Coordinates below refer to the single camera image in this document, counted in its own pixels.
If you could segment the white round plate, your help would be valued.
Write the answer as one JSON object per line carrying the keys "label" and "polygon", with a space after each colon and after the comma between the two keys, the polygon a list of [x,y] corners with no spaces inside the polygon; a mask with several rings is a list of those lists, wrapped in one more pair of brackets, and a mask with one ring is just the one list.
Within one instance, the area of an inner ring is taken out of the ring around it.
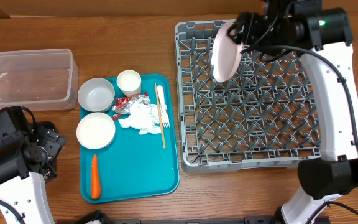
{"label": "white round plate", "polygon": [[236,44],[227,35],[233,22],[224,23],[214,38],[211,65],[217,82],[225,82],[236,73],[241,61],[243,44]]}

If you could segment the white ceramic bowl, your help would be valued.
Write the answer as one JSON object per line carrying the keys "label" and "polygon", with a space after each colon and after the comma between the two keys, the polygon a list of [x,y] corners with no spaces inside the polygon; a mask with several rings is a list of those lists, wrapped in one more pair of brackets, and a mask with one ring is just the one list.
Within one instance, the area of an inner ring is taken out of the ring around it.
{"label": "white ceramic bowl", "polygon": [[116,125],[105,113],[90,113],[80,120],[76,137],[81,146],[87,149],[103,149],[109,146],[115,137]]}

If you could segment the grey bowl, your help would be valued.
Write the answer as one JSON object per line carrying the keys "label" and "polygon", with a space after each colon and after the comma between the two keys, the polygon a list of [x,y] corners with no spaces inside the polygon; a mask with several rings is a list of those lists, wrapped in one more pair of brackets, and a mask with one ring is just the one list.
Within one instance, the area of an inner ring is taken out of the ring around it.
{"label": "grey bowl", "polygon": [[80,106],[89,112],[106,112],[114,104],[115,89],[111,82],[104,78],[92,78],[78,90]]}

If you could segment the orange carrot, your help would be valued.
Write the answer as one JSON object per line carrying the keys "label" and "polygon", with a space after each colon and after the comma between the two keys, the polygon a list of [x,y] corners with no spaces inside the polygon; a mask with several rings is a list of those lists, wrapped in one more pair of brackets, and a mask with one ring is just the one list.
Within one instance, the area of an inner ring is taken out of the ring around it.
{"label": "orange carrot", "polygon": [[90,195],[93,200],[97,200],[101,196],[101,181],[98,169],[98,157],[96,154],[93,156],[91,163]]}

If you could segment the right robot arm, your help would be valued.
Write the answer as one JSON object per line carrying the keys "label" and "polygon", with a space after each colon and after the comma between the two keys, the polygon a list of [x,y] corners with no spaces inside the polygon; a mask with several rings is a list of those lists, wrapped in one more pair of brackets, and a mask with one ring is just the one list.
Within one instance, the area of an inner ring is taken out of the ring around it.
{"label": "right robot arm", "polygon": [[358,96],[347,12],[324,9],[321,1],[267,1],[263,14],[240,13],[226,35],[243,52],[301,58],[318,111],[321,155],[298,164],[300,187],[272,222],[314,223],[358,188]]}

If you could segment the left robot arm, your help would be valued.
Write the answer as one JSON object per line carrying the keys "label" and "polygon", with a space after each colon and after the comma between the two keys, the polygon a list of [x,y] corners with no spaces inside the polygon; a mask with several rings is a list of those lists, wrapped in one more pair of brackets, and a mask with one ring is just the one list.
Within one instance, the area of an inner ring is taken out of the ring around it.
{"label": "left robot arm", "polygon": [[53,223],[46,183],[67,139],[52,122],[28,121],[30,109],[0,109],[0,210],[7,223]]}

